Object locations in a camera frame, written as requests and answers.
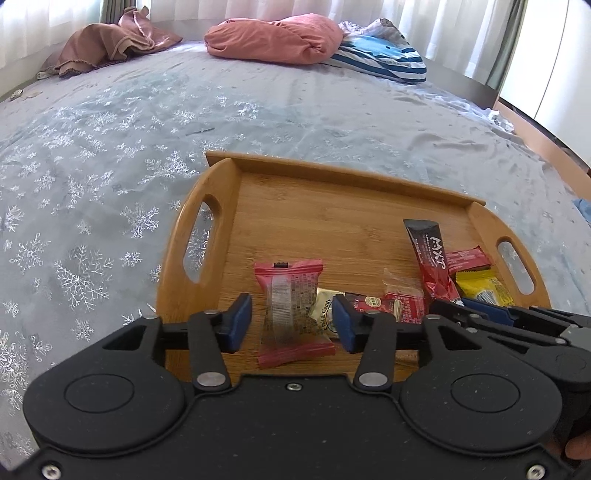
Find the wooden tray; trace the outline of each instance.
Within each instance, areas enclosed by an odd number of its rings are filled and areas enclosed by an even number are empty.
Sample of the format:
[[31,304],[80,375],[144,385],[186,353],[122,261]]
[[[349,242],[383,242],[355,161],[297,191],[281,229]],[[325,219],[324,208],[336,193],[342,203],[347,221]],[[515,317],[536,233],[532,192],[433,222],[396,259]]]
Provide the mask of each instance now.
[[[516,304],[550,307],[540,273],[523,244],[485,202],[411,181],[272,157],[211,151],[211,165],[193,187],[174,225],[160,277],[157,312],[165,322],[183,322],[203,309],[226,309],[240,292],[253,295],[253,318],[242,349],[225,355],[233,382],[243,373],[352,375],[360,355],[337,344],[336,356],[260,370],[256,353],[264,295],[254,261],[321,258],[320,286],[380,296],[384,267],[400,277],[420,278],[403,218],[439,223],[448,251],[480,245]],[[214,227],[199,283],[187,277],[183,257],[202,202]],[[524,295],[498,252],[510,242],[534,283]],[[401,380],[415,369],[413,356],[398,362]],[[188,352],[167,356],[167,368],[190,380]]]

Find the white wall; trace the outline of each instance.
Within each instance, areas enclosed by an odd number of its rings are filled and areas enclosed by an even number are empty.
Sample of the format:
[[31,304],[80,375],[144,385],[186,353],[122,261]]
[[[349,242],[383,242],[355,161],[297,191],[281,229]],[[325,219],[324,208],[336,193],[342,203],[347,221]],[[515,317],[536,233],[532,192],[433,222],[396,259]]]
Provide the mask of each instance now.
[[501,98],[532,118],[550,80],[568,4],[569,0],[529,0],[527,3]]
[[570,0],[554,73],[535,120],[591,166],[591,7],[583,0]]

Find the brown blanket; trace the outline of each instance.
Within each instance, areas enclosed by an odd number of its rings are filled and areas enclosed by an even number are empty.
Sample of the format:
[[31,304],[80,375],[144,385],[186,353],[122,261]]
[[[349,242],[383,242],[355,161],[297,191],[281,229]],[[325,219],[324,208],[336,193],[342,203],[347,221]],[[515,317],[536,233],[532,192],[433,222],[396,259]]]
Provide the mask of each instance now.
[[144,55],[165,50],[183,38],[154,27],[143,7],[126,9],[119,25],[90,24],[68,39],[55,62],[47,59],[44,70],[60,76],[86,73],[112,63],[125,61],[130,55]]

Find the black and red packet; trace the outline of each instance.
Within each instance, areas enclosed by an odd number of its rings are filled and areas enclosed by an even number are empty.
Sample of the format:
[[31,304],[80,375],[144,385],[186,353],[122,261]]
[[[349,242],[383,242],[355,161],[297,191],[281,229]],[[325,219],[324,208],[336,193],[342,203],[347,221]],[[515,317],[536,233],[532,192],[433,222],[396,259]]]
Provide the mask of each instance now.
[[432,299],[462,304],[457,288],[449,276],[439,224],[431,220],[404,219],[404,226],[413,243],[427,294]]

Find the yellow candy wrapper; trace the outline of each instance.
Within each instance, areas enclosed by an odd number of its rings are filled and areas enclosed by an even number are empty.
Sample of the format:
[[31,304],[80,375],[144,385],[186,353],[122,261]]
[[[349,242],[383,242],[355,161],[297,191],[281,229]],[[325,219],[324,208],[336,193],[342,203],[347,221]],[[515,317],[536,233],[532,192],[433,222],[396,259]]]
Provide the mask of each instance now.
[[458,272],[456,273],[456,283],[468,298],[492,303],[499,307],[515,304],[511,294],[492,270]]

